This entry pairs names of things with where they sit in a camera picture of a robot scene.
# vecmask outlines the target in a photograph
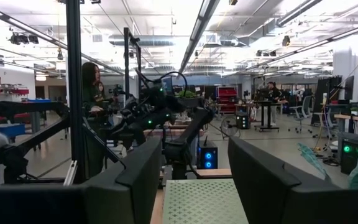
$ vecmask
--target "office chair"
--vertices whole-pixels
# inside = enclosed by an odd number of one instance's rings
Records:
[[[295,121],[299,121],[299,126],[295,127],[296,133],[302,132],[302,121],[311,116],[310,108],[309,108],[310,101],[311,101],[311,96],[306,96],[305,99],[303,100],[302,106],[290,107],[290,110],[295,111],[295,114],[296,114]]]

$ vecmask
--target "green perforated mat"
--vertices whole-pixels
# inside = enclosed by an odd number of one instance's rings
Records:
[[[248,224],[232,179],[169,180],[163,224]]]

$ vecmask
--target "ceiling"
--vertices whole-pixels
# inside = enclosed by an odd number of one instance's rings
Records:
[[[144,70],[149,74],[179,69],[203,4],[201,0],[85,2],[81,5],[82,52],[122,70],[124,47],[111,44],[109,37],[113,35],[114,40],[119,40],[124,27],[129,27],[135,36],[141,40],[151,40],[153,44],[142,46],[142,65],[149,68]],[[305,0],[238,0],[235,6],[230,6],[227,0],[220,1],[195,49],[197,56],[193,54],[190,57],[185,73],[230,75],[358,27],[358,0],[322,0],[284,27],[276,25],[277,19],[303,2]],[[66,42],[65,5],[56,0],[0,0],[0,11]],[[59,64],[59,67],[64,67],[64,61],[57,59],[58,46],[43,40],[37,45],[11,44],[7,40],[12,35],[10,27],[14,32],[22,32],[0,20],[0,55],[4,56],[5,61],[26,65],[41,63],[51,67]],[[282,40],[286,35],[291,44],[283,47]],[[102,37],[102,41],[94,42],[96,36]],[[219,41],[223,39],[235,40],[239,44],[224,47]],[[358,35],[351,37],[351,40],[358,44]],[[334,44],[271,63],[267,75],[294,71],[302,75],[330,75]],[[256,56],[258,50],[262,56]],[[263,56],[263,53],[272,51],[277,56]],[[131,60],[130,66],[137,66],[135,59]],[[256,68],[239,74],[263,73],[263,69]]]

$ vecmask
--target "gray floor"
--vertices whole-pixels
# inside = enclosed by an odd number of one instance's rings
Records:
[[[219,127],[221,122],[214,120],[211,124]],[[278,115],[277,126],[280,127],[280,132],[266,131],[260,133],[252,128],[241,130],[241,139],[244,139],[295,167],[321,177],[321,174],[300,156],[300,152],[297,148],[299,142],[314,147],[317,143],[317,139],[313,139],[311,137],[312,134],[310,134],[307,129],[312,129],[314,134],[317,134],[319,128],[311,127],[307,125],[310,124],[310,121],[305,121],[306,125],[303,126],[303,132],[301,134],[297,134],[294,131],[288,132],[288,128],[295,127],[297,124],[297,122],[286,115]],[[218,147],[219,168],[229,168],[227,139],[223,140],[220,132],[212,126],[209,126],[201,140],[204,140],[206,136],[208,136],[208,140],[213,141]],[[326,143],[327,139],[321,139],[318,146],[323,147]],[[64,139],[64,133],[60,132],[43,142],[41,150],[31,150],[28,155],[26,155],[26,158],[29,160],[29,165],[27,167],[28,172],[37,177],[64,177],[70,164],[70,156],[70,136],[68,139]],[[336,185],[340,187],[347,186],[347,175],[342,174],[338,167],[324,166]],[[2,170],[3,167],[0,168],[0,182],[2,182]]]

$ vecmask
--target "black metal frame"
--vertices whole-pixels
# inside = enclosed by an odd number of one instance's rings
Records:
[[[75,184],[86,180],[85,145],[83,129],[83,99],[81,75],[81,20],[80,2],[66,2],[68,96],[70,99],[71,158],[78,167]]]
[[[124,28],[124,58],[125,58],[125,99],[129,98],[129,44],[136,50],[137,69],[139,73],[142,72],[142,49],[138,45],[139,38],[135,38],[128,27]],[[137,94],[140,96],[142,89],[142,77],[137,77],[138,90]]]

